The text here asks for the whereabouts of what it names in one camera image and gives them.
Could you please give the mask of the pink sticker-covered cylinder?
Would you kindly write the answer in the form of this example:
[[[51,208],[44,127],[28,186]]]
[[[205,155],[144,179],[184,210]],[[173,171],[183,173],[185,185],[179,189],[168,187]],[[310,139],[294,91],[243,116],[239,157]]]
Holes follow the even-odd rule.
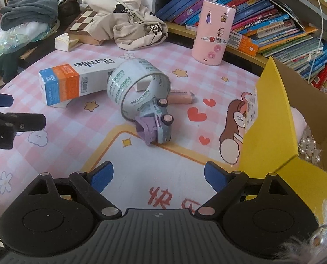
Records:
[[[209,66],[221,64],[235,14],[235,8],[210,1],[203,2],[191,51],[195,60]]]

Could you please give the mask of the pink plush toy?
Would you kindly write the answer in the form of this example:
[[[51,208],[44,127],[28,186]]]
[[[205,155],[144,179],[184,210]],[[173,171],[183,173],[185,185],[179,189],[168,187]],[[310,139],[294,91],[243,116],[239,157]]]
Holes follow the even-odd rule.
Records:
[[[301,112],[294,108],[291,107],[291,113],[292,113],[292,118],[294,122],[294,127],[295,127],[295,134],[296,134],[296,140],[297,143],[301,141],[301,138],[303,136],[303,132],[305,131],[305,128],[307,127],[307,123],[305,121],[305,118],[301,114]]]

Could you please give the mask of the pearl bead ornament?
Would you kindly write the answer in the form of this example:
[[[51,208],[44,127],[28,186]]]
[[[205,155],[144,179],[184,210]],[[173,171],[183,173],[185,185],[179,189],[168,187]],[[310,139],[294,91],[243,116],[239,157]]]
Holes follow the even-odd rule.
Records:
[[[322,149],[314,139],[309,126],[304,129],[301,139],[298,142],[298,153],[300,158],[308,163],[315,166],[320,165]]]

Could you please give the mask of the pink checkered desk mat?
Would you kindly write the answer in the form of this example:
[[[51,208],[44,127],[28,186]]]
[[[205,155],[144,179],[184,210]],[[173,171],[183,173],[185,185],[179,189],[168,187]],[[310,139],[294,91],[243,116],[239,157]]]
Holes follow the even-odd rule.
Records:
[[[46,104],[42,73],[78,61],[98,65],[101,58],[117,60],[103,91],[75,98],[65,108]],[[233,137],[243,139],[246,103],[256,80],[230,63],[199,63],[188,48],[168,42],[133,52],[107,43],[50,53],[2,89],[14,97],[10,112],[41,113],[46,126],[19,133],[12,149],[0,149],[0,217],[38,174],[63,178],[104,161],[113,166],[102,192],[120,209],[198,209],[214,195],[204,178],[205,163],[215,161],[229,171],[236,167],[227,154],[232,142],[220,136],[231,122]],[[195,102],[169,104],[168,142],[146,145],[134,120],[166,86],[193,93]]]

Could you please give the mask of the clear packing tape roll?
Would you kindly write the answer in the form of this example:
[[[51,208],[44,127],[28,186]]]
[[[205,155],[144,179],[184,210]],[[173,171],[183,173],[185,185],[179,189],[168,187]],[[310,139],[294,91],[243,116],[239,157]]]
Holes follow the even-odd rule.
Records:
[[[171,81],[145,59],[120,64],[107,82],[107,95],[119,107],[122,117],[133,121],[140,107],[153,98],[167,98]]]

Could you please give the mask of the yellow cardboard box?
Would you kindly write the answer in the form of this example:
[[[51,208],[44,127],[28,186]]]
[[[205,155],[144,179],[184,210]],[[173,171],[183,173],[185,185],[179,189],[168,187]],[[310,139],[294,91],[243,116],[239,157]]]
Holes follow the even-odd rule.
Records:
[[[318,165],[298,153],[292,108],[304,117],[321,150]],[[327,95],[273,58],[252,91],[239,169],[256,178],[280,175],[318,221],[327,222]]]

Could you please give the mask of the purple blue toy car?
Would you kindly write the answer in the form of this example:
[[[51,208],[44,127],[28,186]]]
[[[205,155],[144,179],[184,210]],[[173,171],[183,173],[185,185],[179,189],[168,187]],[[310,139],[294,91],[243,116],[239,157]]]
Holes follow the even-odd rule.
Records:
[[[135,117],[135,129],[146,145],[165,144],[172,138],[173,115],[167,110],[166,98],[153,98],[144,103]]]

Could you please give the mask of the grey folded garment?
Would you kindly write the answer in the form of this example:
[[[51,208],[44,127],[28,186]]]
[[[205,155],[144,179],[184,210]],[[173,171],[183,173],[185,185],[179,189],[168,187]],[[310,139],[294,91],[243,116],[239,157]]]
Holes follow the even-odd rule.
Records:
[[[28,22],[51,25],[58,17],[58,0],[9,0],[1,14],[1,29],[5,31]]]

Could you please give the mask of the beige hoodie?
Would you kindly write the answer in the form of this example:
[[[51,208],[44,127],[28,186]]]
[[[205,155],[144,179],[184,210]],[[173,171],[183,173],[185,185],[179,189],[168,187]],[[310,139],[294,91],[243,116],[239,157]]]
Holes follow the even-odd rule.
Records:
[[[142,0],[82,0],[96,15],[86,31],[96,40],[114,40],[127,51],[161,44],[168,26]]]

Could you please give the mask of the wooden chess board box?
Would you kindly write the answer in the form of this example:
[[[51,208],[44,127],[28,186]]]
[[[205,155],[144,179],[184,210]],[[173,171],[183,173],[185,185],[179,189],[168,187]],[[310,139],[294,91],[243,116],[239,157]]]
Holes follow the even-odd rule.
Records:
[[[69,51],[78,44],[88,44],[101,46],[104,40],[98,40],[91,36],[88,28],[94,20],[97,12],[90,7],[86,7],[80,15],[70,24],[67,30],[55,39],[55,46],[62,44],[61,47],[66,47],[65,51]]]

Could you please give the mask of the pink utility knife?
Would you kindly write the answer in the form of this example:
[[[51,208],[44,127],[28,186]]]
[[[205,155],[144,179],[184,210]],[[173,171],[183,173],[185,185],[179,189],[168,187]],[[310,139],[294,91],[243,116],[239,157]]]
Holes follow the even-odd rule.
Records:
[[[190,91],[172,89],[167,97],[170,104],[193,104],[195,95]]]

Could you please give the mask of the row of books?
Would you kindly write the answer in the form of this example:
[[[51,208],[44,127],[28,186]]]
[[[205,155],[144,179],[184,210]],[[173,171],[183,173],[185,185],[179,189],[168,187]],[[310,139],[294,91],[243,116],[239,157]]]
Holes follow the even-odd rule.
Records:
[[[327,94],[327,0],[157,0],[169,30],[194,38],[204,1],[236,9],[228,47],[258,65],[278,59]]]

